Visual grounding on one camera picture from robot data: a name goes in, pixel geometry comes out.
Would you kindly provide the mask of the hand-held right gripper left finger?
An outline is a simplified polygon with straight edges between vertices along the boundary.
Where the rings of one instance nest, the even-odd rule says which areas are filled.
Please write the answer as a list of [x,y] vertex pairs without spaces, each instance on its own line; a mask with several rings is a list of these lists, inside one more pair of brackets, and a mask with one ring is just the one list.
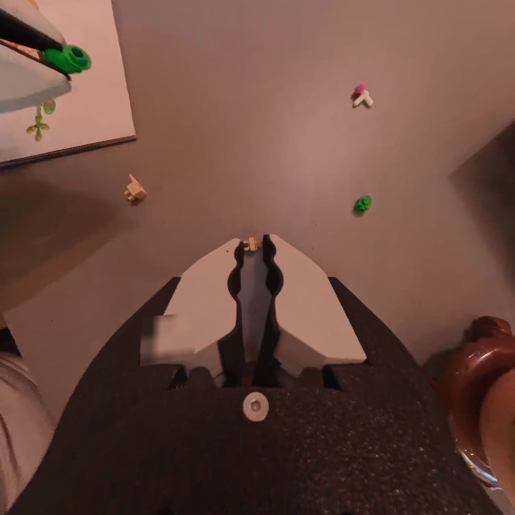
[[242,309],[238,294],[243,243],[233,238],[211,251],[181,276],[163,314],[163,362],[196,367],[225,385],[241,384],[245,365]]

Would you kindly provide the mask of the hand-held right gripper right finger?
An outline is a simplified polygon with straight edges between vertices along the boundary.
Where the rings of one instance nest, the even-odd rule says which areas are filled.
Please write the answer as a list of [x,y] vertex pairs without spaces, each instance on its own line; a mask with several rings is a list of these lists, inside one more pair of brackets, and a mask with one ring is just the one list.
[[263,237],[271,295],[258,356],[258,386],[279,386],[277,370],[299,378],[306,368],[363,364],[366,353],[329,277],[275,234]]

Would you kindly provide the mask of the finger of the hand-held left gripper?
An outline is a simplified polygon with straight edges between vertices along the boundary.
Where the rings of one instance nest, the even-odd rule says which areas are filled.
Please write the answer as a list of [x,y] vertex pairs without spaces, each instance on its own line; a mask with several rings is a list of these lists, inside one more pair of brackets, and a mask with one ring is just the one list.
[[71,89],[69,75],[1,41],[1,114],[55,100]]
[[1,1],[1,39],[45,51],[62,50],[61,32],[29,1]]

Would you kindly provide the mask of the green round toy piece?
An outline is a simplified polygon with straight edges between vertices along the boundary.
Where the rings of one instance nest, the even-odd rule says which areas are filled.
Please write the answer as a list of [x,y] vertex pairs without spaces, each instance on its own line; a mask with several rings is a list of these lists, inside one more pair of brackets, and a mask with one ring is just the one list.
[[65,45],[61,50],[49,48],[39,51],[39,56],[42,61],[67,75],[80,74],[92,66],[92,60],[85,50],[74,45]]

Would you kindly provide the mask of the pink and white toy piece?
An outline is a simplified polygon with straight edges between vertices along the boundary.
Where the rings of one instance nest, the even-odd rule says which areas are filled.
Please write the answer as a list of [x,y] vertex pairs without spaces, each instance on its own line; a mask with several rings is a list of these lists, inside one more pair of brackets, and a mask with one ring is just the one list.
[[361,81],[355,88],[352,95],[352,107],[357,108],[361,105],[364,105],[366,108],[370,109],[373,105],[373,100],[370,96],[369,91],[367,90],[367,86],[364,81]]

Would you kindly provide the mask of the grey desk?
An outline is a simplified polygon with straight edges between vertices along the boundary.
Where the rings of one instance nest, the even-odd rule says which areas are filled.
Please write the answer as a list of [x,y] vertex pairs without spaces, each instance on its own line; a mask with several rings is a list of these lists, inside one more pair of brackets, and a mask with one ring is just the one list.
[[1,310],[54,426],[112,334],[236,237],[279,235],[422,363],[513,323],[514,1],[114,13],[137,140],[1,172]]

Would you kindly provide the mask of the white instruction booklet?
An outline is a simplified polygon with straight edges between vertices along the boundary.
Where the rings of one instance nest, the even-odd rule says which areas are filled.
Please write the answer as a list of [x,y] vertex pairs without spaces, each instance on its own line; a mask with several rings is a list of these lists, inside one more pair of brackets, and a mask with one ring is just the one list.
[[[135,140],[113,2],[29,2],[61,32],[66,45],[85,50],[92,66],[69,75],[68,94],[1,114],[1,168]],[[11,44],[40,58],[40,50]]]

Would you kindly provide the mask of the toy brick orchid pot model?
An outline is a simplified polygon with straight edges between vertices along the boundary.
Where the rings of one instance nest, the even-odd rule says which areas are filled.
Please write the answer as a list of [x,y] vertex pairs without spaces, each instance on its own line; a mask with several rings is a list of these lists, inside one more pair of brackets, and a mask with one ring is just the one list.
[[457,347],[432,355],[422,368],[462,458],[486,488],[499,491],[481,440],[480,413],[494,382],[514,368],[514,333],[505,319],[481,316],[463,335]]

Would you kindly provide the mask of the person's pale top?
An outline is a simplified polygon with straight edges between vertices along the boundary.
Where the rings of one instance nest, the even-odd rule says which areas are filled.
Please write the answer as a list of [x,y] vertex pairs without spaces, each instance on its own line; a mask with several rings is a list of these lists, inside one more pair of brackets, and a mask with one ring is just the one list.
[[1,352],[1,514],[31,481],[53,434],[48,408],[23,359]]

